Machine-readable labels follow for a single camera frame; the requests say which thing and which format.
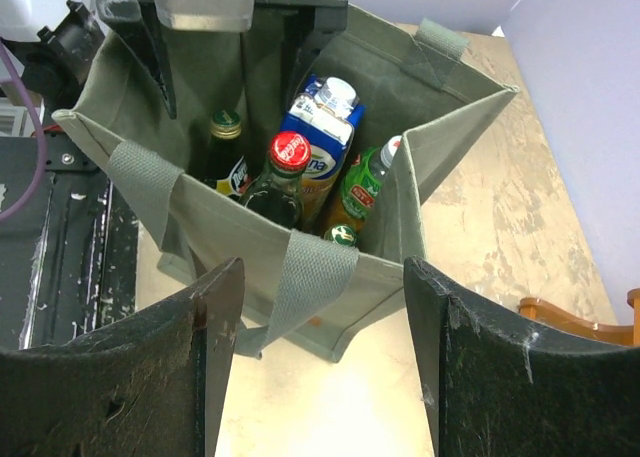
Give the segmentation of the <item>green round glass bottle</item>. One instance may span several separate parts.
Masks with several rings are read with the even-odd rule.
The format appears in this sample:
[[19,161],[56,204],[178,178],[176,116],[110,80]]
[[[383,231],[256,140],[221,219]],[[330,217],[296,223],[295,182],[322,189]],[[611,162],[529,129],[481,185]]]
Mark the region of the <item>green round glass bottle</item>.
[[241,143],[242,123],[234,110],[218,110],[210,121],[208,160],[203,182],[238,201],[251,178]]

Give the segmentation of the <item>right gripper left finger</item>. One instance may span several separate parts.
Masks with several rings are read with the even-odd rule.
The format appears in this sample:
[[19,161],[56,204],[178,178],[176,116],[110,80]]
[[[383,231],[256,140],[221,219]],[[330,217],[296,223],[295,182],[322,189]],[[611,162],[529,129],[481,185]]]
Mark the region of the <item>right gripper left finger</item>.
[[211,456],[245,293],[231,258],[61,346],[1,354],[5,456]]

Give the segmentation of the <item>green Perrier glass bottle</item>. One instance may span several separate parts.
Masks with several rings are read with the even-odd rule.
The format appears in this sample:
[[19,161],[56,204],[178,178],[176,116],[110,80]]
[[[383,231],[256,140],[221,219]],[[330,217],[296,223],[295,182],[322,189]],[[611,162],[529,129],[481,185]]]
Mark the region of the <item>green Perrier glass bottle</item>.
[[347,224],[336,224],[329,227],[323,235],[323,239],[345,247],[355,247],[357,233]]

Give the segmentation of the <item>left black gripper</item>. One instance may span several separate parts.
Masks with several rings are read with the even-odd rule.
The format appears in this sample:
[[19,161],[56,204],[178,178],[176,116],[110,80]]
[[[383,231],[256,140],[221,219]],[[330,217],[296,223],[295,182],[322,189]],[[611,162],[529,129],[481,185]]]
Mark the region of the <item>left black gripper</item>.
[[[284,4],[302,0],[276,0]],[[317,8],[299,7],[283,18],[284,40],[282,43],[282,93],[294,95],[300,81],[308,72],[319,52],[319,30],[316,26]]]

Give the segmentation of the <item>green canvas bag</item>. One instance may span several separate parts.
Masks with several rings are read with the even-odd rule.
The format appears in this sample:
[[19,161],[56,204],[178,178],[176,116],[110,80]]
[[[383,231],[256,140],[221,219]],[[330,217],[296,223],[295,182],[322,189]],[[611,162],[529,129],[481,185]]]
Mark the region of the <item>green canvas bag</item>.
[[404,303],[402,262],[424,257],[422,204],[516,95],[467,65],[466,40],[431,21],[408,33],[349,5],[347,27],[310,75],[349,82],[365,106],[354,151],[402,136],[354,250],[274,224],[196,179],[206,123],[237,110],[249,161],[264,162],[289,101],[281,95],[283,16],[257,9],[245,33],[163,30],[177,103],[110,32],[75,106],[55,120],[103,169],[159,249],[212,268],[245,265],[245,306],[254,326],[236,349],[258,355],[279,338],[338,361],[357,332]]

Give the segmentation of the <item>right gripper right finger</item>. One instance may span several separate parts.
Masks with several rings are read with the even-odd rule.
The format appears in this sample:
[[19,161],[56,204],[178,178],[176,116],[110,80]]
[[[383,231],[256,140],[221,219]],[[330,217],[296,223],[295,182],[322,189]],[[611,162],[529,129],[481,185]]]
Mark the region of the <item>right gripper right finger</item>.
[[635,456],[639,351],[530,320],[418,257],[404,294],[438,456]]

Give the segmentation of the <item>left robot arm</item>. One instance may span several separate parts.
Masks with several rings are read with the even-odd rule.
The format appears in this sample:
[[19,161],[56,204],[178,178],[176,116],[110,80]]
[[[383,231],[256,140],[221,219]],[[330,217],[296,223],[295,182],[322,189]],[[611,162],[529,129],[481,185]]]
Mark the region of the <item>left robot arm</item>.
[[347,27],[347,0],[1,0],[1,42],[23,63],[28,85],[54,108],[78,99],[104,40],[116,34],[158,86],[167,114],[177,116],[164,28],[246,32],[257,9],[284,18],[281,95],[289,101],[314,60]]

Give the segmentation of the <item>orange juice plastic bottle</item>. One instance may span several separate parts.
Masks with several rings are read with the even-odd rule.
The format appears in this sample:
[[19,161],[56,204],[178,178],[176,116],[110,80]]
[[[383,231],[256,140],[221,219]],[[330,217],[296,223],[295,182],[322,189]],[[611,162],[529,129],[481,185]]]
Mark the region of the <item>orange juice plastic bottle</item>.
[[401,135],[393,136],[384,145],[369,148],[357,156],[331,201],[320,227],[322,234],[338,224],[346,224],[356,233],[361,231],[401,141]]

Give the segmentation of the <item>dark cola bottle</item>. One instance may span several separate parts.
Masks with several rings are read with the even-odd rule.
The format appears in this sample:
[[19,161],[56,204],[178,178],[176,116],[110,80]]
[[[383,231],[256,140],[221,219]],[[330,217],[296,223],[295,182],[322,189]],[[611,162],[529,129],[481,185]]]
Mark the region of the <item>dark cola bottle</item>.
[[270,143],[261,174],[240,204],[282,227],[299,228],[304,208],[301,181],[310,159],[311,145],[303,135],[279,132]]

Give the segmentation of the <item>blue juice carton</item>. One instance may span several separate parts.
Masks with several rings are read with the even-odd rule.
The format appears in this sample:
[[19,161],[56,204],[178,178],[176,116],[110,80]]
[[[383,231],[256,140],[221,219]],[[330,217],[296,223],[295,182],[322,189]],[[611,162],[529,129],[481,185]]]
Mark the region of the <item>blue juice carton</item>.
[[302,229],[313,227],[345,163],[364,111],[347,81],[311,75],[285,113],[280,129],[303,135],[311,146],[311,159],[302,178]]

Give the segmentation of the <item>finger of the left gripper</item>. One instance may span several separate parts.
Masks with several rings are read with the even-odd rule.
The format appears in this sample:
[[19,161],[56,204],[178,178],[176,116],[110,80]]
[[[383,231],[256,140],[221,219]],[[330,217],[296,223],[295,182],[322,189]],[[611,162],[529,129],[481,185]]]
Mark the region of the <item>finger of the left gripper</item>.
[[168,116],[175,120],[175,87],[155,0],[96,0],[96,7],[100,20],[154,80]]

